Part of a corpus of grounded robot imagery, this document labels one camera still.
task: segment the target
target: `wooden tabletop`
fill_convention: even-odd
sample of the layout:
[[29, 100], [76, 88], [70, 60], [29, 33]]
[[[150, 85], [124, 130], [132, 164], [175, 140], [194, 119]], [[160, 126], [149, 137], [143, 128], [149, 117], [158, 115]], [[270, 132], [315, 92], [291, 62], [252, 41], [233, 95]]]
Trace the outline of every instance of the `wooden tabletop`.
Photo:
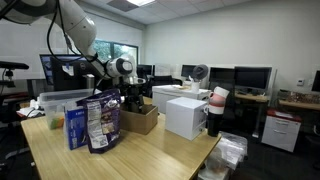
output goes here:
[[280, 100], [279, 103], [284, 106], [291, 106], [291, 107], [296, 107], [296, 108], [311, 109], [311, 110], [320, 111], [320, 104], [289, 102], [289, 101], [284, 101], [284, 100]]
[[257, 102], [268, 102], [267, 96], [260, 96], [260, 95], [254, 96], [252, 94], [239, 94], [239, 93], [235, 93], [234, 95], [236, 98], [239, 98], [239, 99], [253, 100]]
[[45, 117], [21, 124], [41, 179], [190, 179], [220, 140], [206, 131], [182, 138], [165, 130], [161, 114], [148, 135], [122, 130], [116, 147], [100, 155], [87, 146], [70, 151], [62, 129], [49, 130]]

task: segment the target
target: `cup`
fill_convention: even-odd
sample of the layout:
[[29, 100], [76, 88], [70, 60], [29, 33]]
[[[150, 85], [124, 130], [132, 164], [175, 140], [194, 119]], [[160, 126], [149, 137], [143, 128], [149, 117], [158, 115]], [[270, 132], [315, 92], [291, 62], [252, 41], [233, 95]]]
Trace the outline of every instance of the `cup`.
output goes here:
[[213, 93], [221, 97], [227, 98], [229, 91], [217, 86], [216, 88], [214, 88]]
[[192, 82], [191, 91], [194, 93], [198, 93], [200, 88], [200, 82]]

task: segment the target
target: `plastic bag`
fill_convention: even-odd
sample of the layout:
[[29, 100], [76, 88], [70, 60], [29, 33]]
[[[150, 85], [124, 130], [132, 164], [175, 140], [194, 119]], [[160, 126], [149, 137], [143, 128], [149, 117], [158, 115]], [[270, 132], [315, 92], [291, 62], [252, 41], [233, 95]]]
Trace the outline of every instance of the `plastic bag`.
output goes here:
[[85, 134], [90, 153], [104, 153], [119, 139], [121, 96], [111, 89], [77, 102], [85, 112]]

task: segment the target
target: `white box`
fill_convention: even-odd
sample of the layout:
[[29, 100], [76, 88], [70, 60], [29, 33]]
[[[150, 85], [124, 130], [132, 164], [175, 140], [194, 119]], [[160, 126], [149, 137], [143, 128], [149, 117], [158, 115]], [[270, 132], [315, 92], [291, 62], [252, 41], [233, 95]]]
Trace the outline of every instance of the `white box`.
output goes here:
[[210, 92], [211, 91], [207, 89], [200, 89], [198, 93], [194, 93], [191, 90], [176, 89], [172, 87], [172, 85], [153, 86], [152, 105], [157, 106], [160, 113], [166, 114], [167, 101], [179, 97], [202, 100], [208, 97]]
[[205, 101], [180, 97], [167, 102], [166, 129], [193, 140], [205, 128]]

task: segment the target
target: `cardboard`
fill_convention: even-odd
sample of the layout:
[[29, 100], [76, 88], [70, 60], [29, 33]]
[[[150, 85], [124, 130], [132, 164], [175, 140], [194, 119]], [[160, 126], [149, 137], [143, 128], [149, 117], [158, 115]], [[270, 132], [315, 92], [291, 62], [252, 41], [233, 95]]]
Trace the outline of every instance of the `cardboard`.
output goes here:
[[126, 111], [122, 105], [120, 110], [120, 128], [123, 130], [148, 134], [158, 123], [158, 107], [143, 105], [142, 113]]

